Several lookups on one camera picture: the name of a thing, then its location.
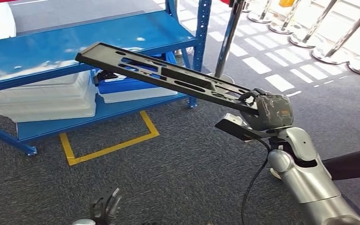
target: blue metal shelf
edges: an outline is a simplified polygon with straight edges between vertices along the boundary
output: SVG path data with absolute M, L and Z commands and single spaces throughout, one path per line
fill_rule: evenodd
M 96 115 L 94 117 L 18 123 L 17 135 L 20 142 L 26 143 L 48 135 L 60 134 L 80 126 L 94 124 L 98 121 L 138 112 L 187 97 L 187 95 L 179 93 L 173 96 L 105 104 L 103 98 L 96 95 Z
M 198 44 L 165 11 L 2 39 L 0 90 L 90 69 L 74 58 L 97 41 L 148 55 Z

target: dark fabric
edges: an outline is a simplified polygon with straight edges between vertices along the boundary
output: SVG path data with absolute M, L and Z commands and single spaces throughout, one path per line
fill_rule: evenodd
M 360 151 L 322 161 L 332 180 L 360 177 Z

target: black cable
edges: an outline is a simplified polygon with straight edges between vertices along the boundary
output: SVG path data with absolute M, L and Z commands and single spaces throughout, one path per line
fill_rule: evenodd
M 252 186 L 255 182 L 255 180 L 257 179 L 257 177 L 259 176 L 259 174 L 262 172 L 262 170 L 266 167 L 267 163 L 268 163 L 268 153 L 270 152 L 270 147 L 269 145 L 264 142 L 262 139 L 256 139 L 258 142 L 260 142 L 262 145 L 264 145 L 267 149 L 267 157 L 266 160 L 264 161 L 264 163 L 260 166 L 259 170 L 255 173 L 255 175 L 253 176 L 252 180 L 249 183 L 249 186 L 246 189 L 246 192 L 243 196 L 243 200 L 242 200 L 242 207 L 241 207 L 241 219 L 242 219 L 242 225 L 245 225 L 245 216 L 244 216 L 244 211 L 245 211 L 245 205 L 246 205 L 246 200 L 248 198 L 249 192 L 252 189 Z

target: white stripe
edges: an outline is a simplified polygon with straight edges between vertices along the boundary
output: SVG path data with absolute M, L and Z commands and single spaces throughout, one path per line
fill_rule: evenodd
M 295 96 L 295 95 L 300 94 L 300 93 L 301 93 L 301 91 L 298 90 L 297 92 L 292 93 L 292 94 L 288 94 L 288 95 L 286 95 L 286 96 L 288 96 L 288 97 L 290 97 L 290 96 Z
M 196 31 L 196 25 L 198 24 L 198 20 L 193 19 L 193 20 L 182 21 L 181 24 L 183 24 L 183 26 L 185 26 L 190 31 Z
M 298 54 L 299 56 L 301 56 L 307 60 L 311 59 L 310 50 L 307 50 L 305 48 L 296 47 L 296 46 L 290 46 L 289 50 L 291 50 L 292 52 Z
M 291 69 L 291 72 L 293 74 L 295 74 L 296 76 L 300 77 L 302 80 L 304 80 L 307 83 L 312 83 L 314 82 L 313 80 L 311 80 L 310 78 L 308 78 L 306 75 L 302 74 L 300 71 L 296 70 L 296 69 Z
M 270 52 L 266 53 L 266 55 L 283 67 L 289 66 L 289 64 L 287 64 L 285 61 Z
M 280 92 L 294 88 L 291 83 L 289 83 L 287 80 L 285 80 L 278 74 L 268 76 L 265 79 L 270 82 L 274 87 L 276 87 Z
M 189 19 L 196 18 L 196 15 L 194 15 L 192 12 L 190 12 L 188 10 L 179 11 L 177 13 L 177 16 L 178 16 L 179 20 L 189 20 Z
M 264 35 L 258 35 L 253 38 L 256 39 L 258 42 L 262 43 L 263 45 L 267 46 L 268 48 L 274 48 L 278 46 L 277 43 L 271 41 L 271 39 Z
M 257 29 L 260 32 L 268 31 L 268 28 L 267 28 L 266 24 L 253 22 L 250 25 L 252 25 L 252 27 L 254 27 L 255 29 Z
M 271 32 L 271 33 L 267 33 L 267 36 L 273 39 L 274 41 L 280 43 L 281 45 L 287 45 L 289 43 L 287 35 Z
M 186 0 L 188 4 L 190 4 L 192 7 L 198 7 L 198 3 L 194 2 L 193 0 Z
M 226 22 L 215 15 L 211 15 L 210 18 L 217 22 L 219 25 L 226 25 Z
M 237 30 L 235 31 L 235 35 L 238 37 L 243 37 L 243 34 Z
M 220 34 L 218 31 L 210 32 L 209 35 L 214 38 L 216 41 L 223 41 L 224 35 Z
M 290 52 L 289 50 L 284 49 L 284 48 L 276 50 L 275 52 L 293 64 L 303 61 L 299 57 L 297 57 L 295 54 L 293 54 L 292 52 Z
M 246 42 L 248 42 L 248 44 L 250 44 L 251 46 L 255 47 L 257 50 L 259 51 L 263 51 L 265 48 L 263 48 L 261 45 L 259 45 L 258 43 L 256 43 L 255 41 L 253 41 L 252 39 L 246 38 L 244 39 Z
M 310 74 L 313 78 L 317 80 L 322 80 L 328 77 L 327 75 L 325 75 L 323 72 L 319 71 L 317 68 L 313 67 L 312 65 L 304 65 L 301 66 L 300 69 L 306 71 L 308 74 Z
M 23 5 L 23 4 L 28 4 L 28 3 L 41 2 L 41 1 L 47 1 L 47 0 L 37 0 L 37 1 L 20 2 L 20 3 L 11 4 L 11 6 L 17 6 L 17 5 Z
M 226 22 L 230 19 L 230 13 L 220 13 L 219 16 L 223 18 Z
M 238 26 L 238 29 L 245 32 L 245 34 L 249 34 L 249 35 L 257 34 L 257 31 L 255 29 L 253 29 L 251 26 L 248 26 L 248 25 Z
M 326 72 L 330 73 L 331 75 L 339 75 L 342 73 L 342 71 L 337 66 L 334 65 L 329 65 L 321 62 L 315 62 L 314 64 L 316 64 Z
M 242 61 L 244 63 L 246 63 L 250 68 L 252 68 L 254 71 L 256 71 L 258 74 L 264 74 L 264 73 L 271 71 L 270 68 L 268 68 L 266 65 L 262 64 L 255 57 L 250 57 L 250 58 L 244 59 Z
M 244 55 L 247 55 L 248 53 L 243 50 L 241 47 L 239 47 L 237 44 L 235 43 L 232 43 L 231 46 L 230 46 L 230 52 L 232 54 L 234 54 L 235 56 L 244 56 Z

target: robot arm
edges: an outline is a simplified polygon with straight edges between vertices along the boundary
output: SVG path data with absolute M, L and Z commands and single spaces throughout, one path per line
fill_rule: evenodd
M 292 126 L 293 112 L 288 97 L 261 89 L 249 90 L 103 43 L 79 52 L 75 60 L 239 110 L 250 127 L 231 114 L 216 127 L 243 141 L 269 138 L 268 162 L 312 224 L 360 225 L 360 217 L 332 182 L 309 135 Z M 220 89 L 232 94 L 221 93 Z

